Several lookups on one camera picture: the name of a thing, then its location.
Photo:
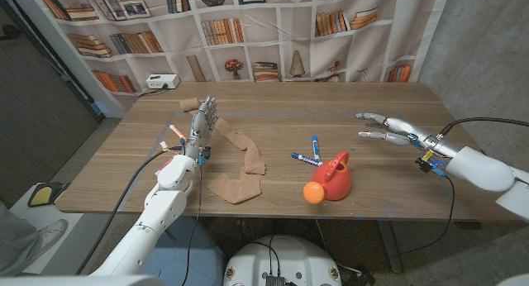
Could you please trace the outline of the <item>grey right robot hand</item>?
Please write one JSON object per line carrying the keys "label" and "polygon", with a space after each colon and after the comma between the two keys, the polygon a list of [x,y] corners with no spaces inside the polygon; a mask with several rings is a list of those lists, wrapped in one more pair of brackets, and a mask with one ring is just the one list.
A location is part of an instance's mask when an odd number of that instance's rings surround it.
{"label": "grey right robot hand", "polygon": [[358,133],[359,137],[384,140],[400,146],[414,145],[421,150],[431,150],[438,156],[450,159],[461,150],[457,145],[438,139],[408,121],[372,112],[360,112],[355,116],[360,120],[374,121],[386,130],[386,132],[361,131]]}

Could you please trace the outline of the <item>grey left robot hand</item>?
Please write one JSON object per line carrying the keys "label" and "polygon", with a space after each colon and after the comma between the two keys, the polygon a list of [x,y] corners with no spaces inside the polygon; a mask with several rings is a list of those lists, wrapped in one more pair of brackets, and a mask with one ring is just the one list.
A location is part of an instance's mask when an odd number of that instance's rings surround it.
{"label": "grey left robot hand", "polygon": [[183,146],[183,154],[199,160],[203,149],[212,138],[212,131],[217,122],[217,102],[214,97],[208,95],[200,105],[198,112],[193,116],[188,139]]}

